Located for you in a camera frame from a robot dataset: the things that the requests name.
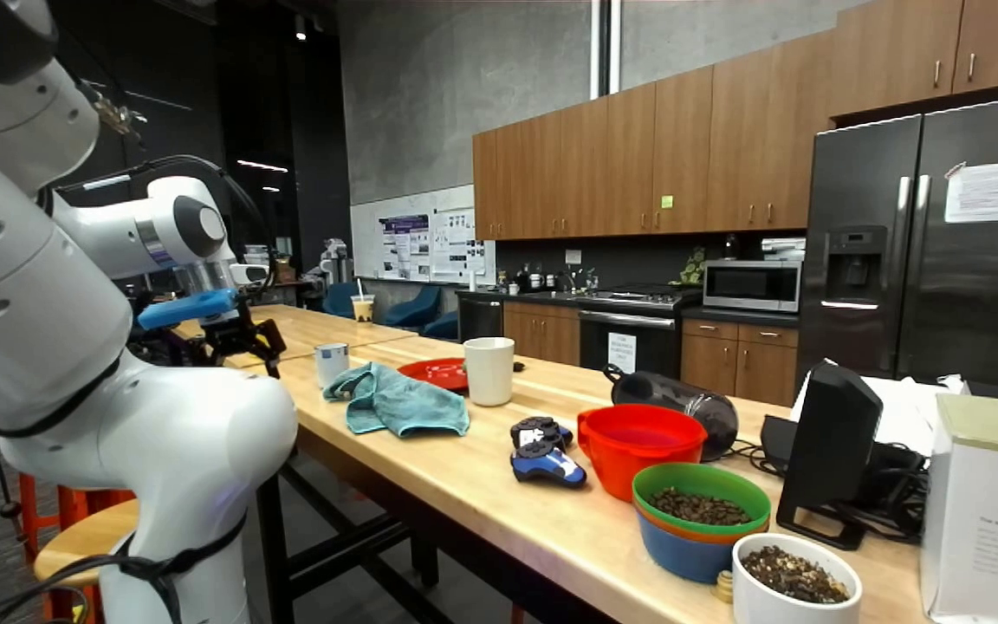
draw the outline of lower cabinet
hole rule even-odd
[[[505,301],[503,333],[522,359],[578,364],[578,310]]]
[[[800,333],[788,326],[683,323],[683,381],[756,403],[790,405]]]

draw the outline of whiteboard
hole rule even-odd
[[[358,277],[495,285],[495,244],[475,241],[473,189],[355,205],[350,225]]]

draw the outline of wooden table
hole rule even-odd
[[[298,405],[301,447],[314,457],[358,462],[358,467],[387,480],[615,620],[733,620],[733,606],[709,586],[688,583],[648,557],[639,515],[600,489],[578,447],[573,447],[573,457],[585,464],[589,489],[520,486],[512,480],[511,428],[522,415],[555,415],[575,432],[575,414],[610,403],[610,381],[600,373],[520,359],[528,367],[512,381],[512,403],[503,408],[469,403],[473,432],[466,437],[355,437],[346,405],[320,397],[312,373],[320,345],[346,345],[350,364],[383,361],[387,367],[460,359],[460,346],[283,307],[264,307],[252,317],[274,319],[287,341],[280,377]],[[766,414],[782,414],[746,398],[734,398],[734,405],[742,442],[756,442]],[[779,480],[748,467],[748,462],[722,464],[763,486],[778,511]],[[917,612],[917,549],[865,539],[845,557],[865,586],[864,620],[927,620]]]

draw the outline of crumpled towel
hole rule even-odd
[[[350,403],[346,428],[355,437],[392,432],[407,433],[456,433],[469,432],[460,397],[428,381],[414,381],[384,364],[365,364],[339,376],[327,393],[331,403]]]

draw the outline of microwave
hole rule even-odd
[[[748,311],[800,311],[800,257],[708,262],[703,307]]]

